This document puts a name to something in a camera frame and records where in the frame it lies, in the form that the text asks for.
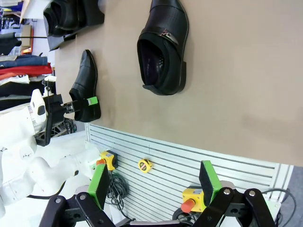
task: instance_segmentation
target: white slatwall panel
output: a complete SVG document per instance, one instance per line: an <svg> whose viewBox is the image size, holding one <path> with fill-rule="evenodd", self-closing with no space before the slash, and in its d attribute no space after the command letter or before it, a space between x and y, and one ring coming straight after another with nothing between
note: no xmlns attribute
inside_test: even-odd
<svg viewBox="0 0 303 227"><path fill-rule="evenodd" d="M219 154L93 124L85 127L89 142L118 154L117 172L129 185L125 211L141 221L171 219L182 203L183 190L190 185L200 185L201 160L210 160L219 179L233 182L240 192L248 188L286 189L293 170L289 165ZM138 168L142 158L154 165L148 174ZM283 196L280 192L267 194L272 201L282 201Z"/></svg>

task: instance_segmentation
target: yellow tape measure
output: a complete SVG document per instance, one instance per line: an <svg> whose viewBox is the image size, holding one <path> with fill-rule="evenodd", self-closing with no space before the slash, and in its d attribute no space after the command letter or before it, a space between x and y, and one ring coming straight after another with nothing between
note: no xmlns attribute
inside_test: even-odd
<svg viewBox="0 0 303 227"><path fill-rule="evenodd" d="M147 159L141 159L138 162L138 167L143 173L148 173L152 168L152 163Z"/></svg>

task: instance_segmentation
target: red emergency stop button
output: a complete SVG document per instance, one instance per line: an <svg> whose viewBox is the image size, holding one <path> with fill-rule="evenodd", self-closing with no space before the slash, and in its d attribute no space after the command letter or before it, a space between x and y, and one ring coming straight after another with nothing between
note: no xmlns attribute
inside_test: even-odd
<svg viewBox="0 0 303 227"><path fill-rule="evenodd" d="M195 201L192 199L186 200L184 203L182 203L181 210L184 213L189 213L191 209L194 208L195 204L196 204Z"/></svg>
<svg viewBox="0 0 303 227"><path fill-rule="evenodd" d="M104 165L104 164L106 164L105 159L100 159L96 162L96 165Z"/></svg>

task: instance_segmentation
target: blue jeans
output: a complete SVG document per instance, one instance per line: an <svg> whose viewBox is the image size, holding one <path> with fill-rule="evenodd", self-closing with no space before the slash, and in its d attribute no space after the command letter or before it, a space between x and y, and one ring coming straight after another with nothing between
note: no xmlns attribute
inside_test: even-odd
<svg viewBox="0 0 303 227"><path fill-rule="evenodd" d="M18 66L47 65L47 57L35 55L21 55L14 61L0 61L0 69L13 68Z"/></svg>

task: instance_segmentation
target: shoe zipper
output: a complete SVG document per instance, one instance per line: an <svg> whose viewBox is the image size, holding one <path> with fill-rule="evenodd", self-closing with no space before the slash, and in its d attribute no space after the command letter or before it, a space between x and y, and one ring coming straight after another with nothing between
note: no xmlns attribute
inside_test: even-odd
<svg viewBox="0 0 303 227"><path fill-rule="evenodd" d="M160 36L168 38L169 40L174 42L176 45L179 45L177 39L170 32L168 32L166 29L160 34Z"/></svg>

